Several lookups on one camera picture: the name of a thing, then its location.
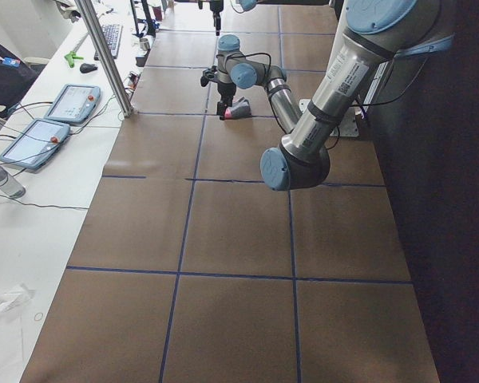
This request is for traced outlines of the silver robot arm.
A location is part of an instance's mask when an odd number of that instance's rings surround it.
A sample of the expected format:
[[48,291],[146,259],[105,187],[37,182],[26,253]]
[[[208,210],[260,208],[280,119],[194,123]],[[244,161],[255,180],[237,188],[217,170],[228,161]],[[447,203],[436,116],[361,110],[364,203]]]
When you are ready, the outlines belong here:
[[263,181],[276,191],[312,188],[330,171],[327,138],[377,68],[395,57],[448,49],[455,13],[454,1],[345,2],[334,40],[339,50],[305,110],[292,97],[281,68],[249,60],[233,34],[219,39],[217,64],[203,72],[200,83],[216,83],[219,116],[237,89],[263,87],[285,132],[279,146],[261,157]]
[[[216,36],[220,35],[221,31],[221,13],[224,10],[224,1],[192,1],[196,3],[200,10],[204,8],[204,3],[209,4],[209,9],[212,12],[213,25]],[[292,6],[323,6],[328,5],[329,1],[256,1],[256,0],[239,0],[234,1],[238,4],[242,12],[253,10],[258,5],[292,5]]]

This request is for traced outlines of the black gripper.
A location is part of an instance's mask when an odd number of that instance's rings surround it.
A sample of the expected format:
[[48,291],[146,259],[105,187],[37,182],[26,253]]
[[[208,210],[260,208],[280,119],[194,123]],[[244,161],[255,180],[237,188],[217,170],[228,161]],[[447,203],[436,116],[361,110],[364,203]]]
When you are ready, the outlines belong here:
[[213,22],[216,31],[216,36],[220,36],[221,31],[221,15],[220,13],[224,10],[224,1],[223,0],[198,0],[198,7],[202,10],[204,3],[209,4],[209,9],[213,12]]
[[216,104],[216,115],[232,119],[232,102],[236,95],[236,84],[226,74],[222,73],[216,65],[205,69],[200,77],[200,86],[206,87],[210,82],[217,85],[220,101]]

